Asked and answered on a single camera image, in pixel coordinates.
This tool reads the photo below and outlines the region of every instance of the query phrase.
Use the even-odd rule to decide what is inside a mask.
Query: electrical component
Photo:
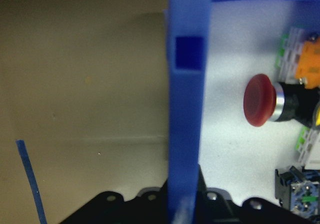
[[[302,80],[306,89],[320,85],[320,39],[312,33],[305,41],[299,58],[295,78]]]
[[[320,131],[303,128],[296,150],[300,153],[299,162],[305,169],[320,170]]]
[[[312,127],[320,89],[305,89],[303,85],[276,82],[258,74],[249,81],[243,99],[244,115],[253,126],[262,126],[268,119],[287,121],[295,119]]]
[[[316,32],[291,28],[276,60],[280,67],[279,82],[304,84],[306,89],[320,85],[320,39]]]
[[[298,170],[294,166],[284,173],[278,169],[275,172],[275,196],[280,206],[318,223],[320,173],[316,170]]]

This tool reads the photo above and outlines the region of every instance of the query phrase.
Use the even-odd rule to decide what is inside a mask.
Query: dark blue square
[[[175,64],[180,70],[201,70],[204,57],[202,37],[177,37]]]

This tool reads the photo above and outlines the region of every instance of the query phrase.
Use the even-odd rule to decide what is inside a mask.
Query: gray surface
[[[298,159],[299,123],[253,127],[242,108],[253,75],[265,73],[276,80],[281,36],[291,25],[303,24],[295,20],[296,10],[294,3],[277,0],[213,6],[200,164],[207,186],[227,190],[237,204],[251,196],[276,203],[274,169]]]

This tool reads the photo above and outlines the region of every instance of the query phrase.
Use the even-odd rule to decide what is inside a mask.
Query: screw
[[[116,199],[116,197],[114,195],[110,195],[107,197],[107,201],[114,201]]]
[[[257,201],[257,200],[251,200],[250,201],[250,205],[253,209],[256,209],[256,210],[261,210],[262,209],[262,204]]]
[[[208,197],[209,200],[216,200],[218,198],[218,195],[215,192],[208,192],[206,196]]]
[[[307,40],[309,40],[309,41],[311,41],[311,42],[315,42],[315,41],[317,41],[318,37],[319,37],[319,34],[318,34],[318,33],[311,33],[311,34],[308,36]]]
[[[154,199],[156,199],[156,195],[154,194],[148,195],[148,200],[154,200]]]

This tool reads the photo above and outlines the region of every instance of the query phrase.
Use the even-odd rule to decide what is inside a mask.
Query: blue tape
[[[32,194],[33,194],[33,198],[34,198],[34,202],[35,202],[35,206],[38,212],[38,216],[39,216],[39,221],[41,224],[47,224],[47,219],[45,217],[45,212],[44,212],[44,207],[41,201],[41,196],[40,196],[40,192],[38,189],[38,185],[37,185],[37,181],[34,175],[34,171],[32,170],[32,166],[31,166],[31,162],[27,153],[27,149],[26,149],[26,145],[25,142],[23,140],[17,140],[15,142],[17,144],[18,147],[18,151],[25,169],[25,172],[27,174],[28,177],[28,181],[32,190]]]

